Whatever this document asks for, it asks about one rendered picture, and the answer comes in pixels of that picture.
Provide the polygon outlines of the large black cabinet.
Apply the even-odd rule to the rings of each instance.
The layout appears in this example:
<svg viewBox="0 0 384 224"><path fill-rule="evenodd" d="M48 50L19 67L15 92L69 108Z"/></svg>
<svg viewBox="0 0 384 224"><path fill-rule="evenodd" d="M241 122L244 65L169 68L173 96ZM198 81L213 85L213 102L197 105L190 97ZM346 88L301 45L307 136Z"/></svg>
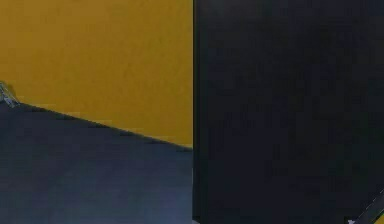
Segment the large black cabinet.
<svg viewBox="0 0 384 224"><path fill-rule="evenodd" d="M196 0L194 218L348 224L384 191L384 0Z"/></svg>

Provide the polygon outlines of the grey metal frame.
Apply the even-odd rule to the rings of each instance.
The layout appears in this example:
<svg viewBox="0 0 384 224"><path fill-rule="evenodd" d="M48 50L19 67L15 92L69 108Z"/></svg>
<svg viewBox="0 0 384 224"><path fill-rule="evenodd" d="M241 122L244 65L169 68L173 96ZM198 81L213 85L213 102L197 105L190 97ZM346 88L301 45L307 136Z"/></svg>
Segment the grey metal frame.
<svg viewBox="0 0 384 224"><path fill-rule="evenodd" d="M18 100L3 82L0 82L0 102L5 102L11 108L19 105Z"/></svg>

